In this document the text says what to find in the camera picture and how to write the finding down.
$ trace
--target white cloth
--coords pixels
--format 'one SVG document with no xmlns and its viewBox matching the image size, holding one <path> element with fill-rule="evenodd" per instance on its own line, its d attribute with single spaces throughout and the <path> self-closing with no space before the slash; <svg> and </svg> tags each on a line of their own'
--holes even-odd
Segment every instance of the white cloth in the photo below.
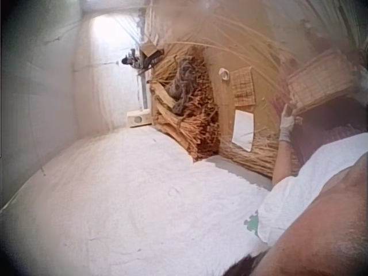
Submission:
<svg viewBox="0 0 368 276">
<path fill-rule="evenodd" d="M 324 145 L 305 163 L 297 177 L 287 177 L 272 189 L 258 210 L 258 235 L 273 246 L 285 230 L 320 194 L 337 173 L 368 152 L 368 133 Z"/>
</svg>

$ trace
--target woven basket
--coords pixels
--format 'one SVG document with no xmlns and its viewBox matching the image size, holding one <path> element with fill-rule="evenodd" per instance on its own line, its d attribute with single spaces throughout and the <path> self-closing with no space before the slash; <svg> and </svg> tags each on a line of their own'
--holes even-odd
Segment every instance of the woven basket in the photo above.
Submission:
<svg viewBox="0 0 368 276">
<path fill-rule="evenodd" d="M 287 80 L 297 113 L 353 91 L 358 80 L 356 68 L 340 51 L 323 52 Z"/>
</svg>

